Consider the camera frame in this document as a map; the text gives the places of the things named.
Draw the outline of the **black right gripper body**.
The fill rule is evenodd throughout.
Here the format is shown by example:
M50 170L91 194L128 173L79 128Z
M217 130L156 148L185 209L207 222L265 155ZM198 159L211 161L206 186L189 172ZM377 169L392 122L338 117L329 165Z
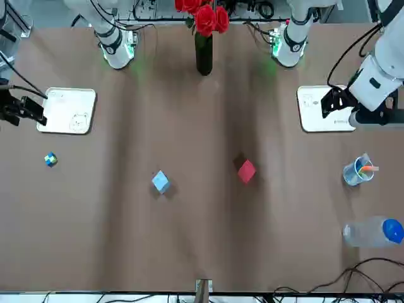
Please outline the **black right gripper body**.
M2 84L0 89L0 102L1 111L5 111L6 108L12 104L12 96L9 92L10 86L8 84Z

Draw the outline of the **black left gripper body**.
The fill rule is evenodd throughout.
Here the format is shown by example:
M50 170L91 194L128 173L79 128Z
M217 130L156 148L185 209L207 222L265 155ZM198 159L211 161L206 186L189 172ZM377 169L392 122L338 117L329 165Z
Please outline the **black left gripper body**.
M350 93L349 97L338 97L338 110L352 107L353 109L358 106L358 100Z

